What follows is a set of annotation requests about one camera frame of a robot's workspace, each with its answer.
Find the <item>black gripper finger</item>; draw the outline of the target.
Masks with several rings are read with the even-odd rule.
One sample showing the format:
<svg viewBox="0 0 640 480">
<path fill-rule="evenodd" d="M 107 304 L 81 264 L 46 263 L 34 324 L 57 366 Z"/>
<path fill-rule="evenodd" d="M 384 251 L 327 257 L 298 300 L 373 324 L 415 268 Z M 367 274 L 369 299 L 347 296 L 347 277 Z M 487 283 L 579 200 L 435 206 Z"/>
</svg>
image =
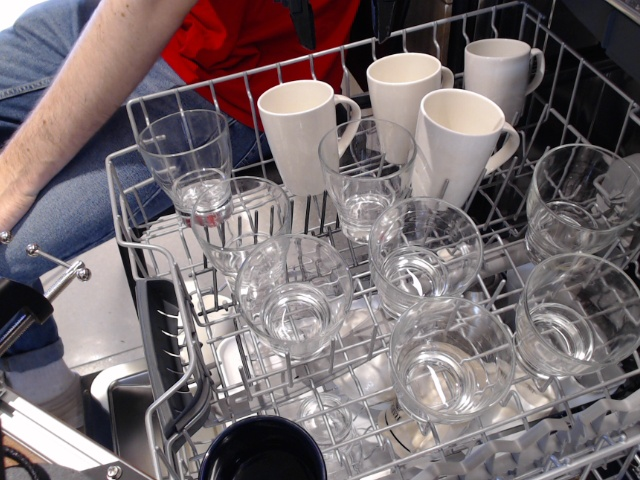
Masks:
<svg viewBox="0 0 640 480">
<path fill-rule="evenodd" d="M 307 50 L 316 49 L 314 12 L 308 0 L 281 0 L 288 10 L 300 44 Z"/>
<path fill-rule="evenodd" d="M 385 42 L 391 34 L 400 29 L 409 9 L 407 0 L 372 0 L 372 27 L 379 43 Z"/>
</svg>

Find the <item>person forearm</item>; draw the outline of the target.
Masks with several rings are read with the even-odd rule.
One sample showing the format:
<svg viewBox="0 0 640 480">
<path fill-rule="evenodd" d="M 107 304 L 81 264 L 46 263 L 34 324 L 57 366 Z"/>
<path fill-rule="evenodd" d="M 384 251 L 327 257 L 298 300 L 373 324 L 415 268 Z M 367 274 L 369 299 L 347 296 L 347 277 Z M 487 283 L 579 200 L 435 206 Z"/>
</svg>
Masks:
<svg viewBox="0 0 640 480">
<path fill-rule="evenodd" d="M 191 1 L 102 1 L 27 119 L 1 151 L 1 228 L 40 191 L 141 83 L 193 8 Z"/>
</svg>

